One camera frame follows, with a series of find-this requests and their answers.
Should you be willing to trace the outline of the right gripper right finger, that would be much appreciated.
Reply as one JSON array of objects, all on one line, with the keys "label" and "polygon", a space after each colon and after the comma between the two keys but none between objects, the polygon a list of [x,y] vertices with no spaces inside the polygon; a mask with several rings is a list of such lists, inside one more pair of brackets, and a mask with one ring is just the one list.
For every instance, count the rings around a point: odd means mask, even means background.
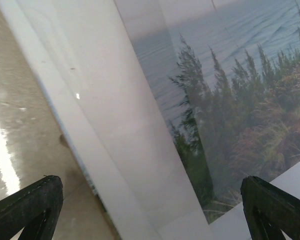
[{"label": "right gripper right finger", "polygon": [[300,240],[300,199],[257,176],[244,178],[240,192],[253,240]]}]

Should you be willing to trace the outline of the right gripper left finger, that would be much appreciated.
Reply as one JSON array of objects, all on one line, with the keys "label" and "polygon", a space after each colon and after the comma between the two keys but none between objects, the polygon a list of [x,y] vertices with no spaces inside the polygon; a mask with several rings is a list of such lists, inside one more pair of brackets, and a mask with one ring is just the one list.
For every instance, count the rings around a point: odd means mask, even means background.
[{"label": "right gripper left finger", "polygon": [[0,200],[0,240],[51,240],[63,206],[63,184],[48,175]]}]

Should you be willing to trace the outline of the landscape photo with white mat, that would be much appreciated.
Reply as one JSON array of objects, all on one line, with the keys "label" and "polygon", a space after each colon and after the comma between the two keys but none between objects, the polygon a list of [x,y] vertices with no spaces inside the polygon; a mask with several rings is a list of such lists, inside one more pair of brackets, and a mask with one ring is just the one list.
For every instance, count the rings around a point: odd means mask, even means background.
[{"label": "landscape photo with white mat", "polygon": [[118,0],[216,240],[249,240],[242,180],[300,198],[300,0]]}]

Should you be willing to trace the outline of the white passe-partout mat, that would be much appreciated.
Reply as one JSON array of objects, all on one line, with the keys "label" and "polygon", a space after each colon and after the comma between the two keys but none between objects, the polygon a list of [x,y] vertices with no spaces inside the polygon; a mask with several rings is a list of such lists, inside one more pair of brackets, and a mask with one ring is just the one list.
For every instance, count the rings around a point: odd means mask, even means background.
[{"label": "white passe-partout mat", "polygon": [[112,0],[0,0],[124,240],[213,234]]}]

